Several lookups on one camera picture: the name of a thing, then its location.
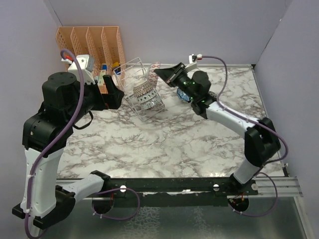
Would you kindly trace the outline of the brown patterned bowl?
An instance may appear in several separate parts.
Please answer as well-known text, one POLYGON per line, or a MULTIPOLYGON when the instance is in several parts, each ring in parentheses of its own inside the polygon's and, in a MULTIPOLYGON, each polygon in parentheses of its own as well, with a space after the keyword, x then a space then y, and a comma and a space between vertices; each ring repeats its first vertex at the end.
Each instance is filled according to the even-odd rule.
POLYGON ((148 82, 145 81, 139 85, 135 84, 133 88, 133 93, 136 97, 143 95, 153 89, 153 86, 148 82))

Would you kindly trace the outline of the white wire dish rack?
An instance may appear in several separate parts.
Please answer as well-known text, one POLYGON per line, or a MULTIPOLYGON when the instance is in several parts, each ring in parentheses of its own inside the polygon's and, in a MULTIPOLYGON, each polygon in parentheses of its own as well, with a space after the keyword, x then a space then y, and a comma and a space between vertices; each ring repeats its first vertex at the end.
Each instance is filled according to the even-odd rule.
POLYGON ((157 91, 158 75, 155 70, 160 66, 160 62, 145 66, 137 57, 113 70, 117 85, 125 94, 125 101, 141 121, 147 121, 165 109, 157 91))

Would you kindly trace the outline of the pink patterned bowl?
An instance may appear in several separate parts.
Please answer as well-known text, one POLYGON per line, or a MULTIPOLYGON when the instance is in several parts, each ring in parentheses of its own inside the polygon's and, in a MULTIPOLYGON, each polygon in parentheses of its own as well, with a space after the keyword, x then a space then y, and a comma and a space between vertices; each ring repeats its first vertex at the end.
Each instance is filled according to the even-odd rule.
POLYGON ((147 81, 154 87, 156 88, 157 83, 158 83, 158 75, 155 73, 156 69, 160 68, 160 62, 154 62, 152 63, 146 73, 146 78, 147 81))

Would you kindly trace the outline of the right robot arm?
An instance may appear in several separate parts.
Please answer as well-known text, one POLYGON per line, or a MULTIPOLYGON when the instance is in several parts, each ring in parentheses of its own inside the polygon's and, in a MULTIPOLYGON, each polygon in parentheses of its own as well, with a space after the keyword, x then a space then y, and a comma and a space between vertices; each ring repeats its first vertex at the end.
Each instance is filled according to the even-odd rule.
POLYGON ((182 90, 190 99, 193 111, 206 120, 220 123, 244 139, 244 161, 230 176, 229 189, 240 195, 247 183, 259 172, 266 161, 281 148, 272 121, 256 119, 226 108, 210 91, 211 82, 206 72, 196 70, 192 77, 189 71, 197 64, 179 63, 170 68, 159 68, 155 73, 170 87, 182 90))

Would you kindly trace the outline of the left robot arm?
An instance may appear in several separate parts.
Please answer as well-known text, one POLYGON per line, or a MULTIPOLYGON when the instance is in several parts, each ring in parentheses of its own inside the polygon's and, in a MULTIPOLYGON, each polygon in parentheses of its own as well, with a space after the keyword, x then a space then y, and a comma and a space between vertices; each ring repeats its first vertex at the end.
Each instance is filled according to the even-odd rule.
POLYGON ((27 175, 23 201, 12 213, 31 219, 34 226, 45 230, 66 219, 80 200, 97 194, 106 196, 110 177, 93 171, 69 186, 56 184, 57 168, 67 139, 77 122, 93 111, 120 107, 123 91, 110 75, 104 75, 107 92, 102 94, 96 82, 81 84, 72 73, 50 75, 42 85, 43 102, 39 111, 23 126, 22 144, 27 159, 27 175))

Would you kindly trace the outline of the red patterned white bowl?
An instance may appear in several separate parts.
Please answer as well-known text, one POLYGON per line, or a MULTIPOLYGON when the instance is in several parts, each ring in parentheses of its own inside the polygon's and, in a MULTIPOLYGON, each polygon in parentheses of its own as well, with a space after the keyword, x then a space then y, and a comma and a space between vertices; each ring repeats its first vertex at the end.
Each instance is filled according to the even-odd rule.
POLYGON ((154 97, 146 102, 140 103, 142 110, 148 110, 158 105, 161 102, 161 99, 158 97, 154 97))

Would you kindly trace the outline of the black white patterned bowl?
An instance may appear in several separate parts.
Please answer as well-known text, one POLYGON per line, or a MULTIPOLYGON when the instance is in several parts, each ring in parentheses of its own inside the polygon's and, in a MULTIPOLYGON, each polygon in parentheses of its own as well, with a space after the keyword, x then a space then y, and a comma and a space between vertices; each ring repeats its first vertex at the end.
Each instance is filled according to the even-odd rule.
POLYGON ((155 89, 143 94, 143 95, 140 95, 137 97, 137 101, 139 104, 143 104, 151 99, 153 99, 154 97, 157 96, 157 92, 155 89))

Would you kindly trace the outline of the light blue patterned bowl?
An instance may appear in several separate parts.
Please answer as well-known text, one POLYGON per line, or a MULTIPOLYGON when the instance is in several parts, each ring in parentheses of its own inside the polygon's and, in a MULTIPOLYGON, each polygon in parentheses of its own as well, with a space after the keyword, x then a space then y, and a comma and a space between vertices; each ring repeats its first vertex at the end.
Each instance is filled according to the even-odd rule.
POLYGON ((184 103, 191 102, 190 97, 184 91, 182 91, 180 88, 177 89, 176 94, 182 102, 184 102, 184 103))

